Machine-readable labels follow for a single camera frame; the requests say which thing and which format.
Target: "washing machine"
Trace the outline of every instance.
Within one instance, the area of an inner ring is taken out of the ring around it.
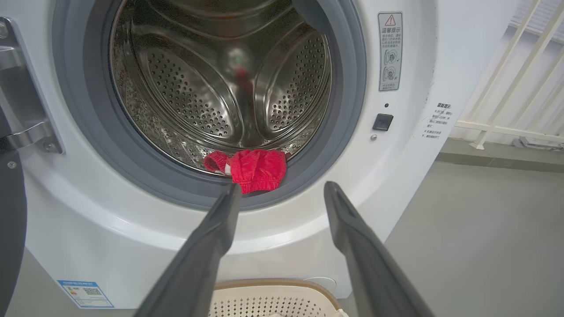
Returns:
[[[25,245],[79,307],[134,309],[231,183],[204,157],[278,149],[285,178],[242,198],[218,281],[307,279],[347,297],[324,183],[384,241],[516,5],[3,2],[0,137],[12,156],[0,169],[6,199],[27,204]],[[76,285],[94,297],[77,300]]]

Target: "basket rim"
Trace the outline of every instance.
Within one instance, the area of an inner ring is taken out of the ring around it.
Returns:
[[[229,289],[229,288],[239,288],[239,287],[252,287],[252,286],[297,286],[297,287],[307,287],[318,291],[323,294],[329,302],[333,305],[335,310],[341,309],[339,301],[333,296],[333,294],[326,288],[319,284],[303,281],[303,280],[293,280],[293,279],[248,279],[248,280],[234,280],[217,283],[215,285],[215,290]]]

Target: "warning triangle icon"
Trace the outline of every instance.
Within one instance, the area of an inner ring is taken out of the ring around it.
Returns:
[[[386,21],[385,24],[387,27],[393,27],[395,25],[395,20],[394,20],[394,15],[390,14],[390,17],[388,18],[388,21]]]

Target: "stainless steel drum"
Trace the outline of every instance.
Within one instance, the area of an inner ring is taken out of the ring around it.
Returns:
[[[326,42],[287,0],[129,0],[109,52],[131,123],[205,171],[216,150],[304,148],[327,110]]]

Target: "white laundry basket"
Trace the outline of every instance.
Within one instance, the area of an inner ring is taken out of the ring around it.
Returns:
[[[209,317],[346,316],[337,299],[323,287],[300,280],[241,280],[216,285]]]

